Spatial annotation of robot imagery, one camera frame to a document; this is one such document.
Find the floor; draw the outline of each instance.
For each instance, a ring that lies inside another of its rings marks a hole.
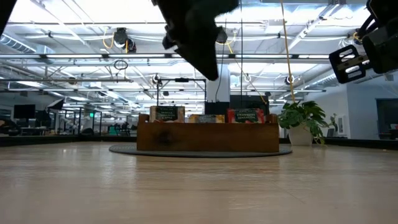
[[[0,223],[397,223],[398,151],[135,157],[114,142],[0,148]]]

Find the wooden box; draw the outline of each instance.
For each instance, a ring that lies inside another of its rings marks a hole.
[[[148,119],[140,115],[139,151],[279,152],[277,123],[147,123]]]

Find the white wall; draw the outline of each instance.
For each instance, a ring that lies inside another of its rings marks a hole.
[[[345,116],[346,134],[341,135],[350,138],[348,100],[347,100],[347,86],[339,85],[335,87],[325,88],[324,93],[310,93],[305,97],[305,101],[315,101],[320,108],[325,111],[325,121],[330,123],[330,116],[337,114],[337,116]],[[326,136],[328,128],[322,129],[323,135]]]
[[[351,138],[379,139],[376,100],[398,98],[398,76],[394,78],[396,80],[393,82],[379,77],[364,83],[348,85]]]

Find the round platform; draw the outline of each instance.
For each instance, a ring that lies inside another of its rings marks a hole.
[[[109,148],[111,152],[131,154],[138,156],[163,156],[163,157],[194,157],[194,158],[240,158],[279,156],[292,152],[289,146],[280,146],[279,152],[170,152],[170,151],[138,151],[135,144],[115,145]]]

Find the snack box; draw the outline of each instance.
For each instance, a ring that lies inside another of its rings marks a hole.
[[[149,122],[184,123],[185,108],[183,106],[151,106]]]
[[[262,109],[228,109],[227,114],[229,123],[265,123]]]
[[[189,123],[224,123],[224,115],[193,114],[189,117]]]

